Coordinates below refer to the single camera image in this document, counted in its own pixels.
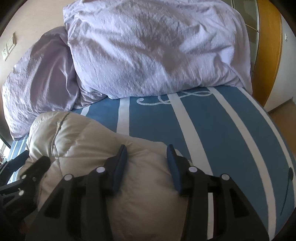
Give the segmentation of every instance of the bed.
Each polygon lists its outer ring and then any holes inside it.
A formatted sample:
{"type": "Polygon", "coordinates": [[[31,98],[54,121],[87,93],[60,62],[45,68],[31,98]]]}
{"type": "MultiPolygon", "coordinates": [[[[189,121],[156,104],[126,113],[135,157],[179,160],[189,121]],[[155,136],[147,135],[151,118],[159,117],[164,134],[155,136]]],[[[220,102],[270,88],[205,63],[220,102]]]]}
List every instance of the bed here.
{"type": "MultiPolygon", "coordinates": [[[[5,45],[14,32],[17,41],[17,45],[13,52],[9,55],[9,58],[0,65],[0,83],[4,83],[15,63],[44,32],[63,25],[62,8],[72,1],[73,0],[28,0],[15,13],[9,23],[7,23],[7,27],[0,36],[1,46],[5,45]]],[[[262,106],[264,106],[273,87],[273,81],[276,77],[279,64],[278,60],[280,59],[279,49],[281,48],[278,47],[281,46],[279,43],[281,43],[282,39],[280,36],[282,34],[280,31],[280,13],[272,4],[270,4],[268,0],[224,0],[224,2],[239,11],[245,20],[251,50],[253,96],[262,106]],[[276,17],[272,14],[268,14],[270,11],[264,10],[267,7],[272,8],[272,12],[276,15],[276,17]],[[273,19],[273,24],[275,26],[270,25],[269,23],[271,21],[268,19],[273,19]],[[275,46],[275,48],[278,49],[270,51],[270,45],[275,46]],[[269,67],[262,68],[261,65],[267,63],[266,61],[268,61],[267,65],[269,67]]],[[[290,93],[287,94],[287,92],[281,96],[291,97],[290,93]]],[[[5,123],[3,111],[0,111],[0,120],[3,125],[1,134],[8,143],[11,144],[12,140],[8,127],[5,123]]]]}
{"type": "MultiPolygon", "coordinates": [[[[73,112],[114,132],[173,144],[208,174],[228,173],[254,206],[270,238],[294,210],[296,181],[288,178],[289,169],[295,173],[293,156],[268,114],[243,88],[105,98],[73,112]]],[[[26,139],[13,142],[9,159],[25,150],[26,139]]]]}

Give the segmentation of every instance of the wall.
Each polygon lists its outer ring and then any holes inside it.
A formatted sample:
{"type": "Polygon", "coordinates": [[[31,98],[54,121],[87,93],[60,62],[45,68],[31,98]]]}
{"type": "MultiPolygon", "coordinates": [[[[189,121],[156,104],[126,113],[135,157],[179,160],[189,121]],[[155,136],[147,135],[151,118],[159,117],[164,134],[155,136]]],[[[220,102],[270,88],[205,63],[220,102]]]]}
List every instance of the wall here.
{"type": "MultiPolygon", "coordinates": [[[[73,0],[28,0],[12,17],[0,36],[0,49],[2,50],[15,32],[17,44],[7,60],[0,59],[0,87],[5,82],[12,67],[19,61],[27,49],[35,43],[40,36],[63,23],[63,7],[73,0]]],[[[3,113],[2,96],[0,97],[0,134],[7,142],[12,139],[3,113]]]]}
{"type": "Polygon", "coordinates": [[[16,2],[17,0],[1,0],[0,21],[16,2]]]}

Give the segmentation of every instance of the black bracket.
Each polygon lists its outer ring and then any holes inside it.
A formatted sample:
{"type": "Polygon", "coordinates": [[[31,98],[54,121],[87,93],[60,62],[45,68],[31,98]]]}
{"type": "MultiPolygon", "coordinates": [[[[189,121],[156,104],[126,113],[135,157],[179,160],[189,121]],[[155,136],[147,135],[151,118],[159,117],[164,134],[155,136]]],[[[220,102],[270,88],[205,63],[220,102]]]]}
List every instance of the black bracket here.
{"type": "Polygon", "coordinates": [[[269,236],[258,214],[227,174],[206,175],[188,160],[167,148],[168,165],[175,189],[189,195],[183,241],[206,241],[208,193],[214,199],[214,236],[211,241],[267,241],[269,236]]]}
{"type": "MultiPolygon", "coordinates": [[[[23,166],[28,157],[29,152],[25,151],[1,166],[2,184],[8,182],[12,173],[23,166]]],[[[20,180],[0,186],[0,229],[8,235],[6,240],[22,240],[17,226],[36,209],[35,192],[49,167],[50,159],[43,156],[23,173],[20,180]]]]}
{"type": "Polygon", "coordinates": [[[122,145],[116,156],[88,175],[65,175],[39,211],[26,241],[113,240],[105,197],[118,192],[126,161],[127,148],[122,145]]]}

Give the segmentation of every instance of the mattress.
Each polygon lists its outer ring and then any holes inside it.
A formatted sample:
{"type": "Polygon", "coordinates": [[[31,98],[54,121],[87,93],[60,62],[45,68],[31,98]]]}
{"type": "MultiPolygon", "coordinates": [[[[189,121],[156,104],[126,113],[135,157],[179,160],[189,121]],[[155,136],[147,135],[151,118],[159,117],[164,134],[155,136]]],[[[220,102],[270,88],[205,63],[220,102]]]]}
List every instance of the mattress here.
{"type": "MultiPolygon", "coordinates": [[[[229,174],[271,239],[294,210],[295,174],[290,181],[288,173],[295,173],[295,160],[268,114],[243,88],[105,98],[73,112],[114,132],[173,144],[179,155],[209,175],[229,174]]],[[[25,150],[26,139],[13,142],[9,159],[25,150]]]]}

